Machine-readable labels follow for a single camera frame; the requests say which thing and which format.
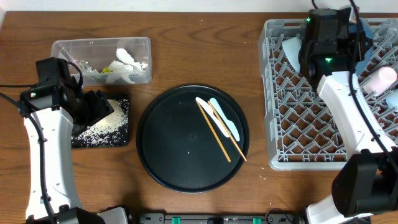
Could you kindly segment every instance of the white tissue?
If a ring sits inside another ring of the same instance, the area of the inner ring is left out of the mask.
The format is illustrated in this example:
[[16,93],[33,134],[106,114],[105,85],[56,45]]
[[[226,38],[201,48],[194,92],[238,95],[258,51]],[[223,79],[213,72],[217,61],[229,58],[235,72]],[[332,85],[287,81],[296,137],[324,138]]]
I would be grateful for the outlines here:
[[134,81],[131,81],[129,76],[130,76],[129,74],[121,74],[120,76],[119,75],[109,75],[106,78],[106,84],[113,84],[119,78],[122,78],[128,84],[136,84]]
[[120,61],[122,61],[125,64],[132,65],[134,63],[134,59],[124,49],[117,49],[116,56]]
[[148,67],[148,64],[145,62],[141,62],[141,68],[146,69]]
[[113,72],[133,72],[134,71],[134,67],[131,65],[125,65],[121,62],[118,61],[113,61],[110,65],[109,68],[113,71]]
[[139,62],[134,62],[134,63],[131,64],[131,66],[134,67],[135,71],[137,71],[137,70],[138,71],[142,71],[141,63],[139,63]]

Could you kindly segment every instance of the clear plastic container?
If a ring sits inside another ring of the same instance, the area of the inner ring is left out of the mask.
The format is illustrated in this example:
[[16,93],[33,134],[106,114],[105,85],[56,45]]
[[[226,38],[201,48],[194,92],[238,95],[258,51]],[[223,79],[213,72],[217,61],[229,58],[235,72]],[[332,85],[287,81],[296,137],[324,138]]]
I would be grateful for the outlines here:
[[[111,62],[119,61],[116,49],[125,49],[135,62],[140,62],[142,71],[133,72],[102,72]],[[92,70],[98,73],[83,72],[83,85],[128,85],[149,83],[152,81],[152,57],[150,40],[147,37],[58,40],[54,42],[51,57],[63,58],[75,62],[80,69],[81,61],[88,62]],[[79,74],[71,65],[69,71],[79,79]]]

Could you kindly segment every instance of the plastic storage box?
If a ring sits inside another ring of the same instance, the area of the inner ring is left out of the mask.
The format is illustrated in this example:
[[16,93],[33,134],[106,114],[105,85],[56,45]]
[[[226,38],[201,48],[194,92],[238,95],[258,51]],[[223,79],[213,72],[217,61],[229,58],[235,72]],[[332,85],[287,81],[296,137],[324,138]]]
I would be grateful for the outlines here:
[[[364,19],[374,36],[371,61],[357,66],[360,86],[380,67],[398,70],[398,19]],[[325,103],[307,80],[295,71],[285,57],[282,41],[305,33],[305,19],[268,20],[261,32],[258,49],[264,85],[264,117],[268,161],[274,170],[339,170],[347,160],[335,122]],[[383,130],[398,144],[398,113],[385,99],[398,82],[381,96],[366,94]]]
[[[120,61],[116,49],[125,49],[135,62],[145,65],[143,71],[102,73],[111,62]],[[75,62],[88,62],[98,73],[83,73],[83,85],[127,85],[149,83],[152,80],[150,40],[147,37],[58,40],[54,42],[51,57]],[[79,79],[78,72],[69,66],[70,72]]]

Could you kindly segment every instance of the white plastic spatula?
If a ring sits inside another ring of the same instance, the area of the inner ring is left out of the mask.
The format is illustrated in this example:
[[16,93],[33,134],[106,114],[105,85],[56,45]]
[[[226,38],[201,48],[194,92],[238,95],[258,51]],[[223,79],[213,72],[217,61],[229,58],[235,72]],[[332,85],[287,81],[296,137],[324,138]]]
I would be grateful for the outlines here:
[[218,104],[217,100],[215,98],[210,99],[210,103],[213,105],[214,109],[217,111],[218,115],[223,119],[224,123],[228,127],[228,129],[231,131],[232,135],[234,136],[236,141],[240,141],[239,133],[238,130],[236,129],[235,124],[228,120],[221,109],[220,105]]
[[299,52],[301,49],[301,40],[298,37],[290,38],[282,41],[282,48],[285,52],[287,60],[293,66],[293,69],[300,71]]
[[207,114],[213,119],[213,121],[217,124],[218,128],[221,130],[221,132],[224,134],[224,136],[229,138],[228,132],[225,130],[225,128],[223,127],[221,122],[214,115],[214,112],[213,112],[213,109],[211,108],[211,106],[199,97],[196,97],[195,99],[200,104],[200,106],[207,112]]

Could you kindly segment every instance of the plastic utensil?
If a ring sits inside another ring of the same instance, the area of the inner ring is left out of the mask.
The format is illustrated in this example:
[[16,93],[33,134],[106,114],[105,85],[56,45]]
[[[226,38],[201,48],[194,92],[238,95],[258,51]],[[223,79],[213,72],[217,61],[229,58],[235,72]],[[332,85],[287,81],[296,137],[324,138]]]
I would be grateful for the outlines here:
[[294,70],[300,71],[299,52],[301,49],[301,40],[298,37],[284,40],[282,41],[282,48]]
[[203,111],[202,106],[200,106],[200,103],[199,103],[198,101],[197,101],[197,104],[198,104],[198,106],[199,106],[199,109],[200,109],[201,113],[203,114],[203,117],[205,117],[206,122],[207,122],[207,124],[209,125],[209,127],[210,127],[210,129],[211,129],[211,132],[213,133],[214,137],[216,138],[218,144],[220,145],[220,148],[223,150],[223,153],[224,153],[224,155],[225,155],[225,158],[228,160],[228,162],[231,162],[231,158],[229,158],[228,153],[225,151],[225,148],[224,148],[224,146],[223,146],[223,143],[221,143],[219,137],[217,136],[217,133],[216,133],[216,131],[214,130],[213,126],[211,125],[211,123],[210,123],[209,119],[207,118],[205,112]]
[[213,110],[214,114],[217,116],[217,119],[220,121],[220,123],[223,125],[223,127],[225,128],[225,130],[227,130],[228,135],[229,135],[229,139],[232,141],[232,143],[235,145],[236,149],[238,150],[238,152],[242,155],[242,158],[247,162],[248,160],[246,159],[246,156],[244,156],[241,148],[238,146],[238,144],[236,143],[234,137],[232,136],[231,132],[228,131],[227,127],[225,126],[223,120],[220,118],[219,114],[217,113],[217,110],[214,109],[214,106],[211,104],[210,100],[208,101],[208,104],[210,105],[211,109]]
[[224,123],[226,124],[228,129],[231,131],[232,135],[234,136],[235,140],[240,141],[241,138],[239,137],[238,129],[236,129],[236,126],[232,121],[230,121],[226,118],[226,116],[225,116],[223,110],[221,109],[220,105],[218,104],[216,98],[211,98],[210,103],[213,105],[214,109],[217,111],[219,116],[223,119]]
[[209,116],[213,119],[213,121],[217,124],[218,128],[221,130],[221,132],[224,134],[224,136],[229,138],[228,132],[225,130],[223,125],[220,123],[220,121],[214,115],[214,112],[213,112],[213,109],[211,108],[211,106],[199,97],[196,97],[195,99],[200,104],[200,106],[209,114]]

